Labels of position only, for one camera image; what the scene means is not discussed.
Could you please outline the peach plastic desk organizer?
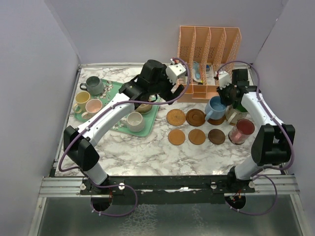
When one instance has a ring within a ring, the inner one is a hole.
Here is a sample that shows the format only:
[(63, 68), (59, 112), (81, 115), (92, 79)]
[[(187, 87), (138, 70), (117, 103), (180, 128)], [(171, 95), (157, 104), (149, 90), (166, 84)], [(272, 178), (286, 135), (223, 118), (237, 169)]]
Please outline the peach plastic desk organizer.
[(217, 96), (217, 69), (236, 60), (241, 44), (239, 28), (181, 26), (177, 56), (188, 63), (191, 82), (179, 102), (207, 103)]

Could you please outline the beige ceramic mug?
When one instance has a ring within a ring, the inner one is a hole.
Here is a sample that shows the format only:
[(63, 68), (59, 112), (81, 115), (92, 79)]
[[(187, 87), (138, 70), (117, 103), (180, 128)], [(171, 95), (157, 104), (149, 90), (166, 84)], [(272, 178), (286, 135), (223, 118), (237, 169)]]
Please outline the beige ceramic mug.
[(150, 104), (141, 104), (135, 111), (144, 115), (149, 113), (152, 107)]

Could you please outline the pale yellow mug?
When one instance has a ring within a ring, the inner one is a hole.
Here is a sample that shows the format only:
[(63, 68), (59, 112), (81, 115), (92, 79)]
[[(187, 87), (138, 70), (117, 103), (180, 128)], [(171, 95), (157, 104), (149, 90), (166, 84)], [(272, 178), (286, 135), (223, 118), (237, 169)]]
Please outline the pale yellow mug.
[(90, 98), (91, 95), (87, 91), (79, 92), (75, 96), (75, 104), (72, 107), (74, 113), (84, 113), (86, 111), (86, 104), (90, 100)]

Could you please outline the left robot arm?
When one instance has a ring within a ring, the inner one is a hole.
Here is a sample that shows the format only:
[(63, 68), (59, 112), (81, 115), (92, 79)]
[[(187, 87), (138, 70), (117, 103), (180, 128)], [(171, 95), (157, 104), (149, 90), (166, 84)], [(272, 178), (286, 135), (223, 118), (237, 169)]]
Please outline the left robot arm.
[(114, 98), (96, 115), (78, 128), (68, 126), (63, 132), (63, 157), (68, 156), (91, 181), (92, 189), (103, 194), (108, 190), (108, 174), (99, 163), (95, 146), (105, 133), (139, 105), (148, 104), (150, 96), (160, 97), (162, 104), (172, 104), (184, 95), (187, 87), (173, 90), (177, 80), (189, 76), (189, 66), (173, 58), (170, 65), (154, 59), (144, 63), (140, 74), (124, 83)]

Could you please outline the pale pink mug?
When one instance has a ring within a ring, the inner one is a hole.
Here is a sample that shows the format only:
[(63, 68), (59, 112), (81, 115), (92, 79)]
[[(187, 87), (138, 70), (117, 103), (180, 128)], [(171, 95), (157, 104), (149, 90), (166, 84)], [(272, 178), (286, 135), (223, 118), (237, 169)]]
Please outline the pale pink mug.
[(86, 103), (86, 111), (81, 115), (82, 119), (90, 119), (96, 115), (103, 107), (103, 103), (99, 99), (91, 99)]

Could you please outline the green floral mug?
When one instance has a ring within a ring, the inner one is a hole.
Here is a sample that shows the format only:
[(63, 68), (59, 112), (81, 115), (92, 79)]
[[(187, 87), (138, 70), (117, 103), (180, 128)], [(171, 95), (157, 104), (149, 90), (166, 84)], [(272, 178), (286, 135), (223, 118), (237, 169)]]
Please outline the green floral mug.
[(225, 120), (228, 124), (235, 125), (238, 120), (246, 118), (247, 114), (248, 111), (242, 105), (238, 105), (236, 108), (230, 105), (225, 112)]

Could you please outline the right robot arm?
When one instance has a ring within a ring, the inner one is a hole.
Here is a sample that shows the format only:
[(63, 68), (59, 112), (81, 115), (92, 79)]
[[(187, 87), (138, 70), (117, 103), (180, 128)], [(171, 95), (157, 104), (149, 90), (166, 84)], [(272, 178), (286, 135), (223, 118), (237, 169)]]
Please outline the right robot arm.
[(217, 92), (221, 103), (234, 107), (242, 105), (258, 128), (251, 157), (231, 169), (234, 176), (226, 180), (227, 189), (238, 192), (243, 188), (244, 180), (249, 180), (264, 169), (278, 170), (282, 163), (290, 167), (294, 159), (293, 125), (285, 124), (270, 110), (257, 86), (234, 85), (226, 71), (218, 72), (215, 79), (219, 83)]

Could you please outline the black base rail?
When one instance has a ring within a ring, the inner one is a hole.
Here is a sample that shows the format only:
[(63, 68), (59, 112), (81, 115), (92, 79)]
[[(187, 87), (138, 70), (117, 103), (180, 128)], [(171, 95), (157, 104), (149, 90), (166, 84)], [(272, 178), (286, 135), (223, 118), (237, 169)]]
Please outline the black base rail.
[(80, 193), (93, 198), (112, 198), (116, 205), (224, 204), (225, 194), (253, 193), (249, 180), (227, 175), (200, 176), (111, 176), (100, 187), (84, 179)]

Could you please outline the grooved brown wooden coaster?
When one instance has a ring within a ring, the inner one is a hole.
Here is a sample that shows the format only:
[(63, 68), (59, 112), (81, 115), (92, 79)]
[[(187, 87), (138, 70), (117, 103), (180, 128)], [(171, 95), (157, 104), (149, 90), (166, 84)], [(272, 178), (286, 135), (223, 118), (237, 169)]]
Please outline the grooved brown wooden coaster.
[(205, 123), (205, 113), (200, 109), (191, 109), (186, 114), (189, 125), (199, 127)]

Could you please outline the pink red mug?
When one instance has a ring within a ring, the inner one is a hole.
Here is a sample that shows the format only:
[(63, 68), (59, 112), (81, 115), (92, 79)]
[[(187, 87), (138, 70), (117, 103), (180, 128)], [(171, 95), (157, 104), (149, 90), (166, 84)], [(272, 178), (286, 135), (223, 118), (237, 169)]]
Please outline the pink red mug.
[(235, 145), (243, 144), (247, 138), (255, 131), (254, 123), (248, 119), (240, 119), (229, 132), (228, 137)]

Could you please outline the light blue mug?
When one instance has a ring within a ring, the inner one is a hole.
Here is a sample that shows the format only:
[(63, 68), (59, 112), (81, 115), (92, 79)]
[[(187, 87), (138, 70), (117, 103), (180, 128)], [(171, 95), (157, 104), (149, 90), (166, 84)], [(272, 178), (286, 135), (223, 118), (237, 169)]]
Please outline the light blue mug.
[(226, 106), (221, 103), (219, 96), (212, 97), (205, 107), (205, 120), (209, 119), (218, 120), (225, 115)]

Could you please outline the woven rattan coaster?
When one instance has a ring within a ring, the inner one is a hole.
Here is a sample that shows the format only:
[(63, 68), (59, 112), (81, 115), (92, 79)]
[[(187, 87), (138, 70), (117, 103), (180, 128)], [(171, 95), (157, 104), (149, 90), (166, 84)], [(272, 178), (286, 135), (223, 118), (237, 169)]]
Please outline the woven rattan coaster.
[(180, 109), (172, 109), (166, 115), (167, 122), (173, 126), (180, 126), (185, 123), (186, 115)]

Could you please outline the grey white mug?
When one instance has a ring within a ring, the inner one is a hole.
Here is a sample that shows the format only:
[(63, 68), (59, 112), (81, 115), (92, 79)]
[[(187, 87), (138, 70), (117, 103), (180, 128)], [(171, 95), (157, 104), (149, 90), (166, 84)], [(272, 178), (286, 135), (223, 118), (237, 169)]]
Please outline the grey white mug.
[(120, 123), (134, 133), (142, 131), (145, 127), (145, 120), (138, 112), (130, 113), (125, 119), (120, 120)]

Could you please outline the light orange wooden coaster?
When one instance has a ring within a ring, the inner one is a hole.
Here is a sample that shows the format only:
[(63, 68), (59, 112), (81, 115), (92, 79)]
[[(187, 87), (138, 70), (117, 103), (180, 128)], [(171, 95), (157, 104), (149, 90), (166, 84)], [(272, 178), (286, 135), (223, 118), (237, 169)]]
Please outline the light orange wooden coaster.
[(184, 143), (186, 136), (182, 130), (174, 129), (171, 130), (168, 134), (168, 140), (173, 145), (181, 145)]

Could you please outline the dark grey mug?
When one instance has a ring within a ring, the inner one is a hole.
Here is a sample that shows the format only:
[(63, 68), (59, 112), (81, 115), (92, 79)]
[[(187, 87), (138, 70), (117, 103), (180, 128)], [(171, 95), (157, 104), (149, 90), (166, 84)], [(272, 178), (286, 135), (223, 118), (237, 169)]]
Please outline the dark grey mug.
[(97, 76), (89, 77), (85, 83), (79, 85), (81, 90), (87, 91), (90, 95), (100, 95), (103, 93), (104, 84)]

